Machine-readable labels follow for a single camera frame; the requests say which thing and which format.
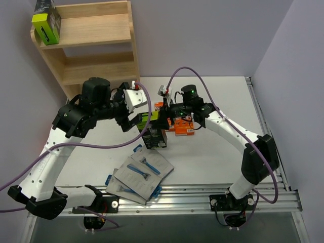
cable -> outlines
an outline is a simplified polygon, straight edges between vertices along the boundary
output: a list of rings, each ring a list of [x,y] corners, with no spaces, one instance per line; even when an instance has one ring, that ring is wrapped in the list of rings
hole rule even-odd
[[[83,210],[83,211],[85,211],[87,213],[90,213],[90,214],[94,214],[94,215],[96,215],[96,216],[98,216],[98,217],[100,217],[100,218],[102,218],[102,219],[104,219],[106,221],[109,221],[110,223],[115,225],[115,226],[112,226],[112,227],[106,227],[106,228],[102,228],[102,229],[95,229],[94,231],[105,231],[105,230],[110,230],[110,229],[118,229],[120,227],[117,222],[115,222],[112,219],[108,219],[106,216],[103,216],[103,215],[98,214],[98,213],[96,213],[94,211],[91,211],[91,210],[85,209],[85,208],[81,208],[81,207],[77,207],[77,209]]]
[[[5,210],[0,210],[1,213],[12,213],[12,212],[17,212],[17,211],[22,211],[25,210],[25,208],[17,208],[17,209],[5,209]]]
[[[195,71],[193,70],[191,67],[179,67],[177,70],[174,71],[174,73],[172,74],[172,76],[170,77],[170,80],[168,82],[168,85],[167,85],[167,90],[173,80],[173,78],[175,77],[175,75],[177,74],[178,71],[180,71],[181,69],[188,69],[190,71],[192,71],[198,78],[199,80],[201,81],[202,85],[204,86],[206,92],[207,92],[207,95],[211,101],[211,103],[213,104],[215,110],[217,111],[217,113],[219,114],[219,116],[221,118],[224,118],[224,115],[220,112],[219,108],[216,106],[205,82],[203,81],[202,77]],[[261,151],[257,148],[257,146],[255,146],[255,144],[244,134],[242,133],[233,123],[231,123],[227,118],[225,118],[225,121],[235,130],[237,131],[245,140],[247,140],[247,142],[254,148],[254,150],[256,151],[256,153],[259,155],[259,157],[261,158],[262,162],[264,163],[265,167],[267,168],[267,170],[269,171],[270,173],[270,176],[271,176],[271,179],[273,181],[273,185],[274,185],[274,199],[273,200],[270,200],[268,198],[266,198],[265,196],[261,195],[257,190],[255,189],[252,189],[253,192],[255,192],[257,195],[259,195],[262,199],[264,199],[266,202],[270,203],[270,204],[274,204],[277,200],[278,200],[278,196],[279,196],[279,190],[278,190],[278,183],[275,179],[275,176],[274,176],[274,173],[268,163],[268,161],[266,160],[266,158],[263,156],[263,154],[261,153]]]
[[[87,143],[59,143],[59,144],[56,144],[56,145],[52,146],[51,148],[49,148],[49,151],[53,151],[54,149],[57,149],[57,148],[60,148],[60,147],[63,147],[63,146],[79,146],[79,147],[100,148],[100,149],[120,148],[120,147],[127,146],[127,145],[135,142],[139,138],[141,138],[142,135],[146,132],[146,129],[147,129],[147,127],[149,125],[149,122],[151,120],[152,107],[151,107],[150,95],[149,95],[147,89],[141,83],[135,83],[135,85],[138,85],[139,87],[142,88],[142,90],[144,91],[145,96],[147,98],[147,104],[148,104],[148,117],[147,117],[147,122],[146,122],[146,124],[144,126],[144,129],[140,132],[139,135],[137,135],[135,138],[131,139],[128,142],[125,142],[125,143],[122,143],[122,144],[117,144],[117,145],[94,145],[94,144],[87,144]],[[49,151],[47,150],[44,153],[42,153],[26,169],[24,169],[18,176],[16,176],[11,181],[7,182],[5,185],[1,186],[0,187],[0,191],[4,190],[6,187],[10,186],[12,183],[14,183],[15,181],[19,180],[34,165],[36,165],[42,158],[44,158],[47,154],[49,154],[50,153]],[[7,213],[7,212],[15,212],[15,211],[18,211],[18,210],[22,210],[22,208],[20,208],[20,209],[11,209],[11,210],[1,210],[0,212],[3,211],[3,213]]]

green box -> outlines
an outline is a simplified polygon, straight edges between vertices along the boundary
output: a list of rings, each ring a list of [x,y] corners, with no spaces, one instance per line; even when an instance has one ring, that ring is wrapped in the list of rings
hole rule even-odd
[[[37,0],[31,22],[45,45],[59,42],[61,16],[57,12],[53,0]]]
[[[148,113],[141,113],[141,115],[142,115],[142,121],[136,125],[140,132],[145,127],[148,118]],[[157,120],[157,118],[158,118],[158,111],[153,111],[150,119],[150,124],[148,125],[146,132],[142,136],[145,146],[148,149],[167,147],[168,138],[165,130],[152,128],[152,124]]]

blue razor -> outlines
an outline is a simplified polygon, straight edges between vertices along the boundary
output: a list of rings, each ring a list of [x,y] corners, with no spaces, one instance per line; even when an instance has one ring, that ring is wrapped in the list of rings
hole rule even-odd
[[[143,157],[141,160],[140,160],[140,162],[142,163],[142,164],[145,164],[147,167],[149,167],[156,175],[159,175],[160,174],[160,171],[158,171],[154,166],[152,166],[152,165],[150,165],[148,162],[147,162],[147,160],[146,160],[146,158],[145,157]]]
[[[138,173],[138,174],[140,174],[140,175],[142,175],[145,180],[150,176],[150,174],[142,172],[140,169],[136,168],[132,164],[127,165],[127,168],[134,171],[134,172],[136,172],[136,173]]]

screw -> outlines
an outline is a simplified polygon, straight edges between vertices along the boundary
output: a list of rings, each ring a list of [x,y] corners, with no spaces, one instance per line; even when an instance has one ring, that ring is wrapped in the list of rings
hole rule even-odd
[[[212,205],[212,206],[216,206],[216,203],[217,203],[217,200],[216,200],[216,199],[212,199],[212,200],[211,200],[211,205]]]
[[[111,203],[111,207],[112,207],[113,209],[118,208],[118,202],[117,202],[117,201],[113,201],[113,202]]]
[[[252,206],[253,204],[254,204],[253,199],[252,199],[252,198],[249,198],[249,199],[248,199],[248,205],[251,205],[251,206]]]

product box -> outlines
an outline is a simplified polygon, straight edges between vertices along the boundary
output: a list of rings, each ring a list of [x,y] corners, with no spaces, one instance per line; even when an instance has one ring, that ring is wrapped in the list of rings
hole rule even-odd
[[[194,135],[193,123],[177,118],[175,121],[175,134],[176,136]]]
[[[136,125],[140,132],[145,127],[148,118],[148,113],[141,113],[141,115],[142,115],[142,121]],[[142,136],[146,148],[149,149],[165,148],[167,146],[168,139],[165,130],[152,128],[152,124],[157,120],[157,118],[158,118],[158,111],[153,111],[151,115],[150,124],[146,132]]]
[[[163,106],[163,102],[157,102],[154,104],[154,110],[160,110],[160,107]],[[170,118],[168,118],[169,123],[169,130],[166,130],[167,132],[174,132],[175,128],[174,125],[171,124]]]
[[[53,0],[37,0],[31,22],[45,45],[59,42],[61,17]]]

